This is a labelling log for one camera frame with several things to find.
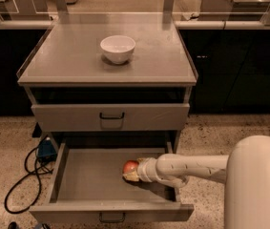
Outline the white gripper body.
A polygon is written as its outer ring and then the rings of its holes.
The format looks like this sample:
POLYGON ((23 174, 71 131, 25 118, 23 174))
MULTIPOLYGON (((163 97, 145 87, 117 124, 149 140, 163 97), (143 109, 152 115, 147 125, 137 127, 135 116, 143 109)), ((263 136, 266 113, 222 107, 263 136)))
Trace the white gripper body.
POLYGON ((144 182, 157 181, 156 159, 147 157, 143 162, 138 163, 137 174, 144 182))

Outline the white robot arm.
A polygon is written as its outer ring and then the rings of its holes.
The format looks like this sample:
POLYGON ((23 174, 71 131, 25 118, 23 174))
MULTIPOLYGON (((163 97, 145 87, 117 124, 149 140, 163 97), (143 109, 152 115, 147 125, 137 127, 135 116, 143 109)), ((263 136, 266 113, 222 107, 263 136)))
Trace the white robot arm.
POLYGON ((248 136, 228 156, 165 154, 129 160, 123 177, 173 188, 185 186, 189 177, 222 183, 225 229, 270 229, 270 136, 248 136))

